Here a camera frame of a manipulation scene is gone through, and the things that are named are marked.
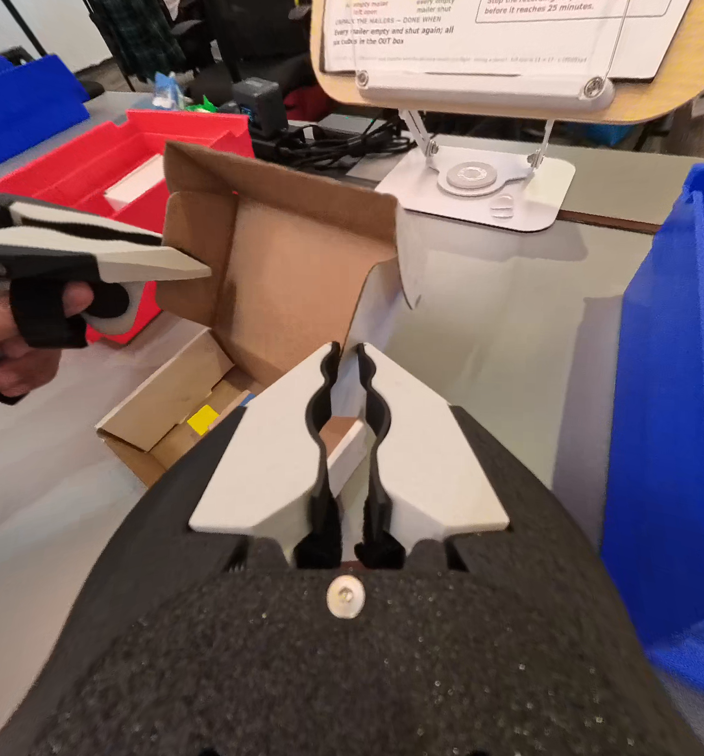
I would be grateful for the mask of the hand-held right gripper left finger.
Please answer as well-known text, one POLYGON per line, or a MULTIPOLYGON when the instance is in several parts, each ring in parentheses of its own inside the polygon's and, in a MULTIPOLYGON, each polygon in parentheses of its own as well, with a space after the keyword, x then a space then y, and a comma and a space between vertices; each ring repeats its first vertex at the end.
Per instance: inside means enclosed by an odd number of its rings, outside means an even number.
POLYGON ((329 342, 245 407, 188 525, 276 541, 300 569, 340 567, 340 510, 320 431, 341 347, 329 342))

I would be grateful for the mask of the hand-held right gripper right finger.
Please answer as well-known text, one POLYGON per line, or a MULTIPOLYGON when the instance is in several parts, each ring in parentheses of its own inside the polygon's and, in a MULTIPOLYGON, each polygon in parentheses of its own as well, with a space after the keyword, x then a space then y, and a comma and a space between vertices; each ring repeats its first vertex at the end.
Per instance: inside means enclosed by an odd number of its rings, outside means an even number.
POLYGON ((375 435, 358 561, 401 569, 421 541, 505 531, 510 517, 459 422, 472 417, 370 343, 357 359, 375 435))

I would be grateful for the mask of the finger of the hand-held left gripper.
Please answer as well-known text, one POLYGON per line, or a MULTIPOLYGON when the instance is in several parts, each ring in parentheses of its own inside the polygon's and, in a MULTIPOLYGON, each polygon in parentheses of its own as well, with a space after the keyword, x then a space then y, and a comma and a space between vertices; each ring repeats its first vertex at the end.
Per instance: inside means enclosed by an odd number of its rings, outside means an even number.
POLYGON ((83 239, 31 226, 0 228, 0 280, 114 284, 210 276, 210 267, 169 246, 83 239))
POLYGON ((91 213, 27 202, 12 202, 8 211, 15 225, 48 229, 83 239, 127 241, 147 246, 162 244, 159 233, 91 213))

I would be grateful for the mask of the cardboard mailer box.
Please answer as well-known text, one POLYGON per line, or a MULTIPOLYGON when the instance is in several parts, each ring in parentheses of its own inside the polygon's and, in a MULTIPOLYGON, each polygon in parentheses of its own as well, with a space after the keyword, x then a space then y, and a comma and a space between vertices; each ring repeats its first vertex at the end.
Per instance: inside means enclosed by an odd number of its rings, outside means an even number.
POLYGON ((394 196, 319 175, 172 141, 164 241, 211 269, 161 281, 167 315, 201 326, 174 356, 107 414, 96 432, 146 489, 202 435, 189 420, 258 394, 320 346, 342 349, 321 430, 342 483, 365 453, 355 348, 384 350, 399 305, 421 295, 425 251, 394 196))

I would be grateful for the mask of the person's left hand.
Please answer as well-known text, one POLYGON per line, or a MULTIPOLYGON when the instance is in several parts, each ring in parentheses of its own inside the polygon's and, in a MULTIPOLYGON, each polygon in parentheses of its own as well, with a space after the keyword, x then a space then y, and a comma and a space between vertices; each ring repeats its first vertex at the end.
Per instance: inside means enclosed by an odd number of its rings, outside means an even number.
POLYGON ((7 398, 33 392, 58 373, 61 348, 32 348, 13 319, 9 294, 0 289, 0 393, 7 398))

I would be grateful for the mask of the white closed mailer box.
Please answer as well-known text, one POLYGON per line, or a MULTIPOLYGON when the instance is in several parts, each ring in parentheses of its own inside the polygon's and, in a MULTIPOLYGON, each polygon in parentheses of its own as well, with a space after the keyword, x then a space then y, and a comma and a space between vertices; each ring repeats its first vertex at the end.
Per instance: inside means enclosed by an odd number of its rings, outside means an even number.
POLYGON ((103 196, 114 211, 121 211, 163 181, 164 156, 155 154, 104 190, 103 196))

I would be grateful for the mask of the red plastic bin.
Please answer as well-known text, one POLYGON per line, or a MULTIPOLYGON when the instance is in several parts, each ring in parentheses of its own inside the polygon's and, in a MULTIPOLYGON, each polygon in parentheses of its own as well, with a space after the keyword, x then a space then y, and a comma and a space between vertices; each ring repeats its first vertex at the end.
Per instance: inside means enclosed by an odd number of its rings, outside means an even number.
MULTIPOLYGON (((166 217, 169 196, 177 189, 168 185, 165 172, 183 166, 174 151, 168 150, 169 144, 194 146, 206 157, 216 153, 254 157, 244 116, 130 110, 123 125, 106 123, 95 127, 2 177, 0 193, 100 215, 161 236, 164 225, 168 223, 174 233, 174 242, 184 241, 188 244, 183 221, 173 216, 166 217), (114 211, 105 201, 104 190, 155 154, 164 156, 164 181, 121 211, 114 211)), ((182 317, 209 317, 218 280, 225 270, 225 261, 222 251, 208 250, 202 244, 215 240, 212 225, 200 239, 195 239, 194 252, 173 247, 210 267, 210 277, 147 281, 139 311, 145 309, 148 300, 146 290, 154 282, 158 285, 158 303, 163 308, 171 308, 172 311, 181 308, 182 317)), ((168 239, 162 237, 161 245, 169 246, 168 239)))

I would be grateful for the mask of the wooden cube yellow face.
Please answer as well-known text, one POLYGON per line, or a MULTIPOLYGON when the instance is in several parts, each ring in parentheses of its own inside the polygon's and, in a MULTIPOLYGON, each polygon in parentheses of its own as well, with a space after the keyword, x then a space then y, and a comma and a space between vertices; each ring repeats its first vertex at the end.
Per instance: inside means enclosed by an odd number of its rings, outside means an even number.
POLYGON ((198 436, 205 436, 211 427, 219 420, 220 413, 209 404, 203 405, 187 419, 187 425, 198 436))

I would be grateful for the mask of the blue white packet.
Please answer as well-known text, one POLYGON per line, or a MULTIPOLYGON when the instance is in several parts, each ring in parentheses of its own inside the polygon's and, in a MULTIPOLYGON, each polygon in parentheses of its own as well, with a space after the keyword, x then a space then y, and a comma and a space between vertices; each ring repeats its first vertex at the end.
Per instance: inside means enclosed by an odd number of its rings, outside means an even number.
POLYGON ((154 79, 155 90, 152 98, 152 108, 166 111, 179 112, 187 108, 187 102, 183 95, 175 75, 157 72, 154 79))

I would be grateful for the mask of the black box-shaped device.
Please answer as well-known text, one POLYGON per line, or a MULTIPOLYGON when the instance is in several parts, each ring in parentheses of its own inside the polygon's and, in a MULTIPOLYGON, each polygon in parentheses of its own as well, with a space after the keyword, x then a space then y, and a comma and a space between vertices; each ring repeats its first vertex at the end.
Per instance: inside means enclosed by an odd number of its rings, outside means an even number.
POLYGON ((273 139, 288 131, 288 115, 278 82, 249 77, 233 83, 233 102, 248 119, 252 136, 273 139))

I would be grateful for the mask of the dark plaid cloth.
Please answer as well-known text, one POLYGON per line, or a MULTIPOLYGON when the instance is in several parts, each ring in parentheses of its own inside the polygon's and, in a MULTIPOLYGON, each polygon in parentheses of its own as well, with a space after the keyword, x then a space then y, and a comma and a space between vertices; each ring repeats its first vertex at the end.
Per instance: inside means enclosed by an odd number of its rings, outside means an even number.
POLYGON ((125 77, 152 82, 158 72, 190 70, 163 2, 84 1, 83 4, 125 77))

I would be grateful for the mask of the large blue plastic bin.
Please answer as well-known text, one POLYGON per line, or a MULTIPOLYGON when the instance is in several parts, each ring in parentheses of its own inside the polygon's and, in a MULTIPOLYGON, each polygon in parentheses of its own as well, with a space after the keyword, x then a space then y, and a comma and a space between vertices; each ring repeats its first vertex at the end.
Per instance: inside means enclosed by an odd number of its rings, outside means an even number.
POLYGON ((652 664, 704 693, 704 164, 624 292, 602 561, 652 664))

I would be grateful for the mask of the black chair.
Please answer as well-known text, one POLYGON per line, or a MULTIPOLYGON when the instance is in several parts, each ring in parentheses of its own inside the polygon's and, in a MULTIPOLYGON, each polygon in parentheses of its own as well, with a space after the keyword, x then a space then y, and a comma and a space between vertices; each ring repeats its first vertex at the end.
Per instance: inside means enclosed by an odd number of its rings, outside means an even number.
POLYGON ((233 84, 258 78, 279 85, 283 96, 317 84, 309 49, 311 2, 209 1, 205 19, 220 61, 194 75, 184 94, 220 106, 233 84))

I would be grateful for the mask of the white instruction sign stand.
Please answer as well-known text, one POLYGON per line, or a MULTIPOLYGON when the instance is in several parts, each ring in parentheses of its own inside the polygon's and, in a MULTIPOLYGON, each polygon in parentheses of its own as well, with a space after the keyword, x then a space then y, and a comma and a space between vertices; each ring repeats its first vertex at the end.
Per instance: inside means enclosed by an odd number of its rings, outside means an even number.
POLYGON ((395 110, 414 139, 377 184, 403 210, 510 232, 547 230, 572 186, 575 167, 546 157, 555 122, 625 125, 646 122, 704 90, 704 2, 689 2, 651 80, 589 74, 474 75, 353 70, 326 72, 322 61, 325 2, 312 2, 312 66, 326 94, 344 104, 395 110), (450 146, 424 124, 425 113, 538 119, 539 145, 450 146))

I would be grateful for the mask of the printed instruction sheet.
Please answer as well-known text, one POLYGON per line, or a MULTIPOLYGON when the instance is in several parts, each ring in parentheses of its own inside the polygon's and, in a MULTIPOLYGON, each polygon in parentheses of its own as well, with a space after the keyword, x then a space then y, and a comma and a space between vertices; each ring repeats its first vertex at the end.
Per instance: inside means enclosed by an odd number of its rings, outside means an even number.
POLYGON ((689 1, 329 1, 326 72, 651 80, 689 1))

